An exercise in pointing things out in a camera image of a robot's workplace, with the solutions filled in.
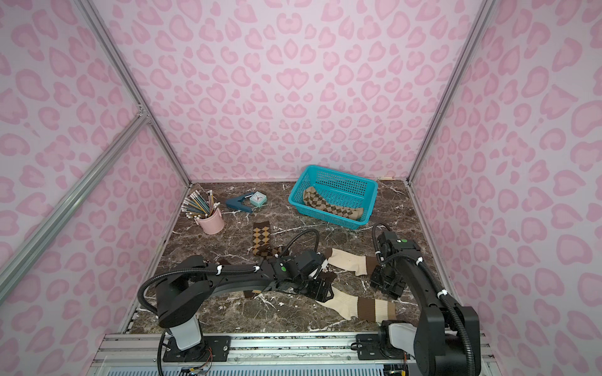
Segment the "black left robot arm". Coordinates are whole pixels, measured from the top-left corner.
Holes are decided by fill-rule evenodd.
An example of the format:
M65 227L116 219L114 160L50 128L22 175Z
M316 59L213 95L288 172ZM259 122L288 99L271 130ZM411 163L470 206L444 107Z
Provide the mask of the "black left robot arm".
M204 341L196 314L213 296L277 291L328 302L334 291L332 278L325 275L327 264L324 255L312 250L265 259L257 265L223 265L192 256L150 284L155 290L158 324L172 336L177 349L186 351Z

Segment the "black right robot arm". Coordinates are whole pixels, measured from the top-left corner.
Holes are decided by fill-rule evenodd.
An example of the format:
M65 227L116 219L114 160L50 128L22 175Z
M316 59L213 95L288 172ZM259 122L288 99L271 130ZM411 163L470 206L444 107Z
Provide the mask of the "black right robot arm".
M459 303L434 276L415 241L401 239L385 224L372 228L378 264L370 284L397 299L408 288L420 308L412 338L402 335L402 322L381 324L386 347L413 346L412 357L423 375L481 374L481 332L476 310Z

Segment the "beige green argyle sock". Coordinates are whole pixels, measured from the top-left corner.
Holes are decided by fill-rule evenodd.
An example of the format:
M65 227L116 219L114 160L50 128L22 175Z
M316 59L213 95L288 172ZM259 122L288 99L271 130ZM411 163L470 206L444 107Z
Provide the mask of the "beige green argyle sock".
M327 212L334 216L343 217L345 219L359 220L364 214L363 208L350 208L330 204L313 186L305 189L303 192L303 200L306 206L312 207L319 211Z

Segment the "brown cream striped sock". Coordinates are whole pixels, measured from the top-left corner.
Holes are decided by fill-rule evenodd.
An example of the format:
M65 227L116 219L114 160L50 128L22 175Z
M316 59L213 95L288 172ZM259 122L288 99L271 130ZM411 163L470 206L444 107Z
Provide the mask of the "brown cream striped sock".
M379 265L378 259L374 256L354 255L337 248L327 249L324 256L329 265L348 272L354 272L359 277L371 276Z
M377 324L397 319L396 306L393 302L382 299L367 299L349 295L336 288L332 289L333 297L327 302L319 302L324 307L335 310L346 320L357 318Z

